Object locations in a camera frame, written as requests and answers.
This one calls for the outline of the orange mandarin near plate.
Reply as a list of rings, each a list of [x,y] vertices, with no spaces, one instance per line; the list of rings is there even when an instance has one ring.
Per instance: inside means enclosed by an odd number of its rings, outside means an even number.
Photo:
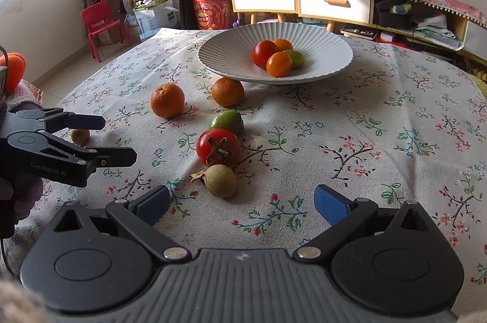
[[[244,87],[240,81],[222,77],[211,87],[213,100],[222,107],[233,107],[244,99]]]

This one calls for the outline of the orange plush toy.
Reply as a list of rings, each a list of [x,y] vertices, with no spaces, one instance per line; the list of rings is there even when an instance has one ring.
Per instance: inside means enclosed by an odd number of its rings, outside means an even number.
[[[16,89],[26,70],[26,60],[20,53],[1,55],[1,96],[8,96]]]

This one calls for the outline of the small green fruit in plate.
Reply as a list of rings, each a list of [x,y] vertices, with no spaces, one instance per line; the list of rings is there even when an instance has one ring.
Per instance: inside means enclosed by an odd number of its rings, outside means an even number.
[[[304,66],[305,64],[305,58],[304,55],[298,51],[288,49],[284,51],[285,54],[287,54],[292,61],[291,68],[292,69],[300,69]]]

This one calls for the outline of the green round fruit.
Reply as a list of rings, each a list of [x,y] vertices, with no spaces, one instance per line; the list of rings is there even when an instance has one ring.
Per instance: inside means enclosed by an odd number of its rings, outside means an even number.
[[[210,129],[226,129],[239,136],[244,130],[243,122],[242,116],[237,110],[225,110],[212,119]]]

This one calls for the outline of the small brown round fruit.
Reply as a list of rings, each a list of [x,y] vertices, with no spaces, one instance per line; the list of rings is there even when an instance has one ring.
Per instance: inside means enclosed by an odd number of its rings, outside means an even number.
[[[72,142],[77,146],[86,146],[91,138],[90,131],[87,129],[73,129],[70,132]]]

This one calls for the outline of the dried fruit calyx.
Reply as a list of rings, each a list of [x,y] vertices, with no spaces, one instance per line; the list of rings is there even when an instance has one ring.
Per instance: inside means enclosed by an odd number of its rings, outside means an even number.
[[[190,182],[200,181],[202,184],[205,183],[205,171],[201,170],[197,173],[190,174]]]

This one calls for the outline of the floral tablecloth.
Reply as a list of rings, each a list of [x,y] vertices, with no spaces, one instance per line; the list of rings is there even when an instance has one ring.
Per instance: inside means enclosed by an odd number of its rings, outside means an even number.
[[[153,186],[171,203],[157,229],[195,251],[202,247],[293,250],[327,227],[314,208],[326,184],[387,208],[422,203],[465,270],[454,310],[486,307],[486,98],[474,78],[439,58],[353,39],[339,74],[296,86],[246,85],[238,192],[211,195],[190,174],[202,170],[196,142],[221,107],[215,76],[197,52],[208,32],[162,30],[110,61],[61,100],[65,110],[107,121],[94,146],[132,147],[136,163],[93,174],[84,189],[44,182],[44,193],[4,243],[1,275],[17,271],[51,217],[70,200],[98,208]],[[182,113],[155,115],[153,90],[182,88]]]

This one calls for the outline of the smooth red tomato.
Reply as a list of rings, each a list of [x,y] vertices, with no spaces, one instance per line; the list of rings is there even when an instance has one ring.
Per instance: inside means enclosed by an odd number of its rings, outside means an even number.
[[[251,52],[251,59],[254,65],[262,70],[266,70],[268,59],[277,52],[278,47],[273,41],[267,39],[262,40],[254,46]]]

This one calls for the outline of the small orange fruit in plate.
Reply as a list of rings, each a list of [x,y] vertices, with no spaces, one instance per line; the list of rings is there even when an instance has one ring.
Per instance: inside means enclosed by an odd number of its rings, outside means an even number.
[[[274,44],[279,51],[293,50],[293,45],[286,39],[275,39]]]

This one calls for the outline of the large orange mandarin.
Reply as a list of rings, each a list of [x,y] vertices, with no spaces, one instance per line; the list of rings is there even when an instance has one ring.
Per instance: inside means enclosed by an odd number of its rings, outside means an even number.
[[[149,102],[155,115],[160,118],[171,119],[182,113],[185,95],[181,87],[167,83],[153,90]]]

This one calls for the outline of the red gift bag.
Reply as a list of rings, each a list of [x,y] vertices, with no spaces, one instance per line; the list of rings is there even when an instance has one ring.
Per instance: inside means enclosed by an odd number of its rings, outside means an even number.
[[[192,0],[200,30],[227,30],[233,25],[234,13],[230,1]]]

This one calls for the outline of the red tomato with calyx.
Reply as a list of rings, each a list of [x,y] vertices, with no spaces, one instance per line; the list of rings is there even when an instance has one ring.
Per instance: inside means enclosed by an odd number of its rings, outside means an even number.
[[[231,166],[239,160],[239,139],[227,129],[210,129],[199,136],[196,154],[205,166]]]

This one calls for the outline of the red plastic chair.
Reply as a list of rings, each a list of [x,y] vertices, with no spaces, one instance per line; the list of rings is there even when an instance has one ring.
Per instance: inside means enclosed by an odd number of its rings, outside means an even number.
[[[112,16],[111,7],[108,2],[102,1],[88,6],[81,11],[81,18],[87,29],[87,39],[92,55],[98,62],[101,62],[102,59],[97,50],[95,39],[100,33],[110,29],[118,29],[120,41],[123,43],[126,39],[129,44],[131,43],[130,35],[124,22]]]

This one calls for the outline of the orange persimmon fruit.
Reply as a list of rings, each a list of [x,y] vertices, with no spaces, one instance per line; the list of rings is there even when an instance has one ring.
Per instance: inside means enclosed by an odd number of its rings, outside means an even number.
[[[284,52],[274,53],[267,62],[267,73],[273,77],[286,76],[291,70],[291,58]]]

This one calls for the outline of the pale yellow small fruit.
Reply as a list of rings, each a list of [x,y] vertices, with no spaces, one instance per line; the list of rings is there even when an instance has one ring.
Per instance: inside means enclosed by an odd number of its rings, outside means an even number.
[[[237,192],[237,177],[228,166],[210,166],[204,172],[203,178],[206,189],[215,197],[230,198]]]

